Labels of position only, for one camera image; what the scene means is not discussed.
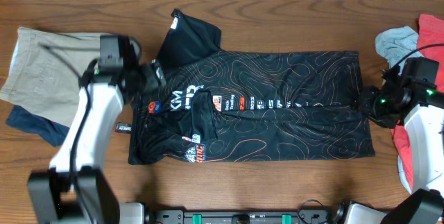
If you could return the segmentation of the black printed cycling jersey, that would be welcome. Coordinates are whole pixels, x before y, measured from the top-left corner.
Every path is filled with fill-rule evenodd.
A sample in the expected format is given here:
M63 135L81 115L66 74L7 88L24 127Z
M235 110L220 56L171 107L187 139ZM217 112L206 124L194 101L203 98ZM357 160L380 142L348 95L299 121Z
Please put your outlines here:
M155 59L165 85L133 102L128 161L339 160L375 154L356 51L251 53L180 10Z

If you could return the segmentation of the light blue grey shirt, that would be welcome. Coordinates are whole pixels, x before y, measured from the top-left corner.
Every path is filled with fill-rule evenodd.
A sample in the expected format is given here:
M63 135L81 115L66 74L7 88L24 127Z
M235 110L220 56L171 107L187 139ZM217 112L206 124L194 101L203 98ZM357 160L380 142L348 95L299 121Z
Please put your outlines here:
M391 68L416 49L418 38L419 34L409 26L392 28L375 38L375 50L387 60Z

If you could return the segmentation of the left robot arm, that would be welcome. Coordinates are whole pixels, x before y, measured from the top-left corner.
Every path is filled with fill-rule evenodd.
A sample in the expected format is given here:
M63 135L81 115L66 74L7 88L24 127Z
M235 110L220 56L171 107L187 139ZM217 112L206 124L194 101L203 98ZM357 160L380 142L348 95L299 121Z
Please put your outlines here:
M34 171L28 192L38 223L146 223L141 203L120 203L103 174L110 134L125 104L165 84L159 64L140 64L126 35L102 35L100 55L78 77L79 103L49 169Z

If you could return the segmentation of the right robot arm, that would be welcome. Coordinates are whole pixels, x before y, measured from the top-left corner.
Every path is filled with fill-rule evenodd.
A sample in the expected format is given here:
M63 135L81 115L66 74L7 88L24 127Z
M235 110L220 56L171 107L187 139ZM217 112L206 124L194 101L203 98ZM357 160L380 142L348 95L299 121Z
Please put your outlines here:
M341 204L332 223L437 223L443 218L443 93L435 84L439 63L408 58L384 71L382 88L367 87L357 109L383 128L404 126L411 147L409 197L389 212L356 202Z

